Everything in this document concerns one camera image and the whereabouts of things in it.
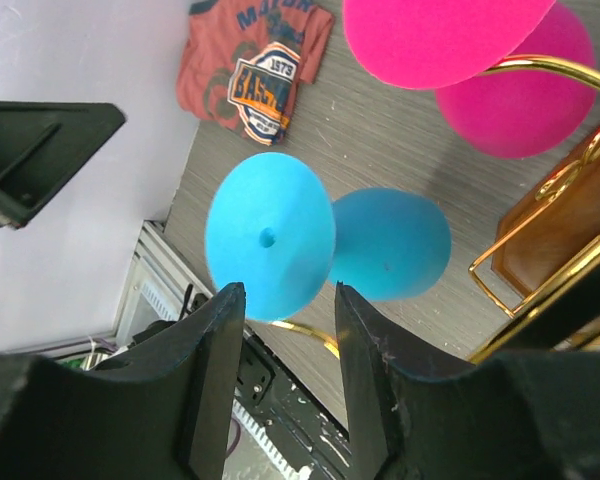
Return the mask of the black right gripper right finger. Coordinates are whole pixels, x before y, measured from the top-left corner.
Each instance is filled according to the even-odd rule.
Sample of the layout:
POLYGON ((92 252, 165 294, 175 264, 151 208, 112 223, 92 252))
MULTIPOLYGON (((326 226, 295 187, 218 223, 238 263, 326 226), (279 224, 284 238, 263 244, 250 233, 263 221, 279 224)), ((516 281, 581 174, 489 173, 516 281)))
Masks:
POLYGON ((600 479, 600 352, 472 365, 339 284, 335 321, 355 479, 600 479))

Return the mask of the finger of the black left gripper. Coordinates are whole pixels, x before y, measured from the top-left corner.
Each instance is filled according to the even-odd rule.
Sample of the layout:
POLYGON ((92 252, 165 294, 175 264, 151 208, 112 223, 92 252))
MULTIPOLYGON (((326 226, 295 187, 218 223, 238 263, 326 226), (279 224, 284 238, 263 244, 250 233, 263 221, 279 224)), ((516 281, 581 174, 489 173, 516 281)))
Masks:
POLYGON ((0 228, 25 227, 125 122, 111 103, 0 101, 0 228))

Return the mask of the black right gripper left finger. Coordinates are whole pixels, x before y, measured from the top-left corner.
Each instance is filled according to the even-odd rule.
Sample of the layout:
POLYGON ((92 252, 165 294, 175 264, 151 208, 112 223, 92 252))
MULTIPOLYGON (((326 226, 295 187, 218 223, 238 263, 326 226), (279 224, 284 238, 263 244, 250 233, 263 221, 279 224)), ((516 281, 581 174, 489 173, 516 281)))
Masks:
POLYGON ((243 340, 231 283, 89 371, 0 354, 0 479, 218 479, 243 340))

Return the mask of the blue wine glass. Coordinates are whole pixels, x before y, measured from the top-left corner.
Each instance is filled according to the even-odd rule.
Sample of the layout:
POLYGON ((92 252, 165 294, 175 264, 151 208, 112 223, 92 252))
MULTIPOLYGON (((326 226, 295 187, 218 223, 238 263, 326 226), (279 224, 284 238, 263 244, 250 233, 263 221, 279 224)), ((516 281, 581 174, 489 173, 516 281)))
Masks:
POLYGON ((326 282, 376 302, 421 295, 443 275, 452 237, 426 197, 370 187, 331 200, 305 163, 271 152, 222 181, 204 246, 214 286, 243 283, 247 317, 274 322, 308 306, 326 282))

